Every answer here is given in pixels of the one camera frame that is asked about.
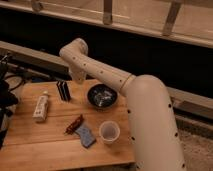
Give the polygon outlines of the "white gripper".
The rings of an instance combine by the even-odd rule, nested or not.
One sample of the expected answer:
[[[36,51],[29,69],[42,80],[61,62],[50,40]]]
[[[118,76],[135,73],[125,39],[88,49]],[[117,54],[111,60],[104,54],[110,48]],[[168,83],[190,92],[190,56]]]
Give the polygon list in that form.
[[[86,72],[77,66],[70,66],[69,74],[72,80],[78,84],[82,84],[86,79]]]

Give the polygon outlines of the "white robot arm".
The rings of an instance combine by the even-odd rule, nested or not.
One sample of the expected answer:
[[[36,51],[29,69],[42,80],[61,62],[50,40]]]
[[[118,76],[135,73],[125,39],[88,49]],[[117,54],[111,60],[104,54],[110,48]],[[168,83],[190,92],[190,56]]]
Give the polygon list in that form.
[[[77,83],[91,76],[126,98],[138,171],[187,171],[170,96],[160,79],[90,58],[81,38],[62,47],[59,55]]]

